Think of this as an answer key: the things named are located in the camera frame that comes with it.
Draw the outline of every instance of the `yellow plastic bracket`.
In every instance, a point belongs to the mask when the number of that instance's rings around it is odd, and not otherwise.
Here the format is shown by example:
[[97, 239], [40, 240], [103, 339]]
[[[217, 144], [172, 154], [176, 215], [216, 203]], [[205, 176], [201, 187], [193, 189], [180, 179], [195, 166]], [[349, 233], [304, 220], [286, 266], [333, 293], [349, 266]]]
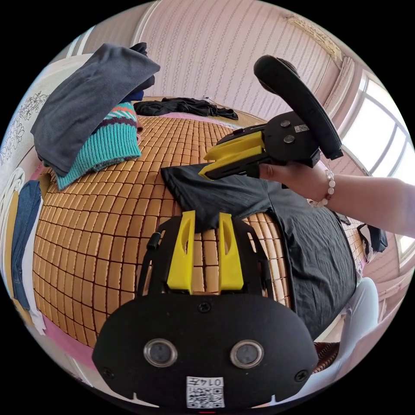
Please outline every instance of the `yellow plastic bracket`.
[[214, 162], [205, 166], [199, 172], [199, 175], [210, 180], [206, 176], [206, 173], [248, 157], [259, 155], [262, 153], [264, 146], [262, 132], [257, 131], [256, 133], [235, 138], [226, 143], [211, 147], [204, 156], [204, 159], [214, 160]]
[[195, 211], [183, 212], [167, 278], [167, 285], [171, 290], [186, 290], [190, 294], [192, 294], [195, 221]]
[[238, 246], [233, 230], [232, 217], [219, 214], [219, 293], [239, 291], [243, 287], [243, 276]]

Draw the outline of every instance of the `pile of clothes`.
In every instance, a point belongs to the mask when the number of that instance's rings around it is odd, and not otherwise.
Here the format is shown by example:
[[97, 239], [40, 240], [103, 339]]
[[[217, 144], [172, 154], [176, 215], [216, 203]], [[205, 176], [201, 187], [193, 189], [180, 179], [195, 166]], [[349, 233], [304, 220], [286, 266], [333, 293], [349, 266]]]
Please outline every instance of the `pile of clothes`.
[[25, 173], [18, 167], [0, 196], [0, 273], [20, 316], [41, 335], [46, 327], [36, 306], [33, 250], [50, 180], [50, 175], [44, 174], [25, 183]]
[[60, 190], [89, 172], [141, 156], [132, 101], [154, 84], [160, 66], [147, 44], [103, 44], [48, 97], [33, 124], [35, 149]]

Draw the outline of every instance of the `sticker label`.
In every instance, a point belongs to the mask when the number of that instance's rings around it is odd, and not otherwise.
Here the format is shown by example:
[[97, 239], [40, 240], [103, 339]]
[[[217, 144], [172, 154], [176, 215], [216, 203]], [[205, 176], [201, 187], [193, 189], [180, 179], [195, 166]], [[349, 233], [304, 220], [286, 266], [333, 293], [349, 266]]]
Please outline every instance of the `sticker label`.
[[186, 378], [188, 408], [224, 408], [222, 377]]
[[302, 125], [296, 125], [294, 127], [294, 130], [295, 130], [296, 133], [301, 133], [303, 131], [308, 131], [309, 128], [305, 124], [302, 124]]

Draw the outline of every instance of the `human hand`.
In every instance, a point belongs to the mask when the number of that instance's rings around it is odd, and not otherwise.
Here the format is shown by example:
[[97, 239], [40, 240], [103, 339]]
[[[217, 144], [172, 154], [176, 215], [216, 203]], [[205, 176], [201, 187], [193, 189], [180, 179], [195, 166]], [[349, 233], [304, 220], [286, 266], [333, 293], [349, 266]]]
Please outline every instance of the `human hand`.
[[327, 194], [326, 170], [325, 166], [320, 163], [313, 168], [299, 163], [291, 163], [286, 166], [261, 164], [259, 177], [280, 182], [306, 199], [320, 201]]

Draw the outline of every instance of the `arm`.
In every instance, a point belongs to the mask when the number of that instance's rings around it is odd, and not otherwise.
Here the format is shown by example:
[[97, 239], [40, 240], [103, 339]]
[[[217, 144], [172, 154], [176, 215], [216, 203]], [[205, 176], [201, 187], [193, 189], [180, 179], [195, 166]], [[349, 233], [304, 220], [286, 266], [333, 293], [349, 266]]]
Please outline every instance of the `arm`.
[[[301, 164], [261, 165], [261, 178], [276, 180], [299, 195], [322, 200], [328, 189], [324, 169]], [[368, 225], [415, 238], [415, 186], [393, 178], [335, 175], [327, 207]]]

